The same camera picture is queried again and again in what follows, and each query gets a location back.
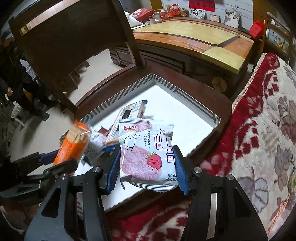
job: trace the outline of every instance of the wooden chair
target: wooden chair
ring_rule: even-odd
[[[284,51],[284,43],[279,46],[275,45],[266,37],[267,29],[275,31],[277,34],[281,35],[284,38],[284,41],[287,41],[289,44],[289,48],[287,51]],[[271,49],[274,49],[274,52],[278,54],[286,63],[289,62],[290,56],[293,51],[293,34],[290,29],[283,25],[275,16],[273,16],[270,12],[266,12],[264,17],[264,34],[262,37],[262,43],[259,48],[258,57],[260,58],[263,53],[264,45],[268,45]]]
[[[59,85],[79,65],[106,48],[125,42],[133,67],[141,67],[142,60],[119,0],[80,0],[28,28],[30,21],[61,1],[39,0],[10,19],[9,25],[37,75],[75,114],[79,105],[73,104]]]
[[[80,0],[53,15],[25,34],[21,28],[59,0],[39,0],[9,21],[19,47],[40,78],[45,80],[60,101],[81,120],[106,100],[139,79],[154,73],[182,89],[221,118],[211,137],[204,140],[193,156],[201,163],[223,133],[231,116],[230,100],[205,84],[167,67],[143,65],[133,32],[119,0]],[[127,42],[132,65],[99,82],[74,105],[62,93],[59,83],[82,62],[116,44]]]

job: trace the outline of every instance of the black jacket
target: black jacket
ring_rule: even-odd
[[[0,53],[0,88],[7,93],[8,88],[12,90],[21,86],[22,82],[32,81],[27,74],[26,68],[22,66],[20,59],[24,59],[13,41]]]

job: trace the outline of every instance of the red paper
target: red paper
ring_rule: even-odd
[[[189,0],[189,8],[215,12],[215,0]]]

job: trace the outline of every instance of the metal screw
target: metal screw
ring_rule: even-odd
[[[59,177],[60,177],[60,179],[65,180],[69,177],[69,175],[67,173],[63,173]]]
[[[200,167],[195,167],[193,168],[193,171],[195,171],[196,173],[201,173],[202,169]]]
[[[228,180],[233,180],[233,179],[234,179],[234,176],[233,176],[232,174],[227,174],[227,175],[226,175],[226,178],[227,178]]]
[[[100,169],[100,167],[93,167],[93,172],[99,172],[101,169]]]

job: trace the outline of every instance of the red bag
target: red bag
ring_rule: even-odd
[[[134,17],[139,22],[144,22],[149,19],[150,16],[154,14],[153,9],[140,8],[133,12],[130,16]]]
[[[264,23],[261,21],[256,21],[253,23],[252,27],[249,30],[249,34],[254,38],[258,39],[263,36],[264,33]]]

